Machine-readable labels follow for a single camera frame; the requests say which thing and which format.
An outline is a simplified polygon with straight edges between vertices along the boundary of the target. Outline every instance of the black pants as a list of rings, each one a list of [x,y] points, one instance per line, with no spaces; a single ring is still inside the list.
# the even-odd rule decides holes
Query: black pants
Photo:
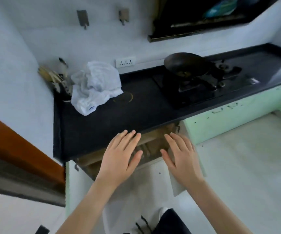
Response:
[[[153,234],[191,234],[186,225],[171,208],[161,217],[158,225],[152,232]]]

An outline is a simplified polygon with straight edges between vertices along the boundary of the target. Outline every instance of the green cabinet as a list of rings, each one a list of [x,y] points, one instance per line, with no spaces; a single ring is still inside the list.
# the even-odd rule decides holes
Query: green cabinet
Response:
[[[199,144],[249,121],[281,110],[281,85],[184,120],[190,138]]]

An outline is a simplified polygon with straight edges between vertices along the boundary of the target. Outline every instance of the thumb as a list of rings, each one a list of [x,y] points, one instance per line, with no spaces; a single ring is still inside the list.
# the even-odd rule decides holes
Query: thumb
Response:
[[[172,162],[172,160],[170,159],[170,156],[168,154],[168,152],[166,152],[164,149],[160,150],[161,154],[162,154],[162,158],[165,161],[166,165],[168,166],[169,169],[175,169],[175,164]]]
[[[132,174],[134,172],[134,170],[136,169],[137,165],[140,162],[142,154],[143,154],[143,151],[140,150],[134,155],[134,157],[131,160],[129,166],[127,167],[127,171],[128,171],[129,174]]]

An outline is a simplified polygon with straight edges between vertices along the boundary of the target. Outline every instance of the white plastic bag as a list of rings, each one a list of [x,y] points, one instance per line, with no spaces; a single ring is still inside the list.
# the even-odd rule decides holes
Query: white plastic bag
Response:
[[[88,62],[85,69],[73,74],[71,79],[75,83],[71,104],[84,116],[123,93],[118,70],[105,62]]]

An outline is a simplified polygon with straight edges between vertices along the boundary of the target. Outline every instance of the orange wooden door frame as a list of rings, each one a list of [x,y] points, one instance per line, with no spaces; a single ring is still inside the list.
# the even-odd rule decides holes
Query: orange wooden door frame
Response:
[[[65,168],[0,121],[0,159],[58,186],[65,186]]]

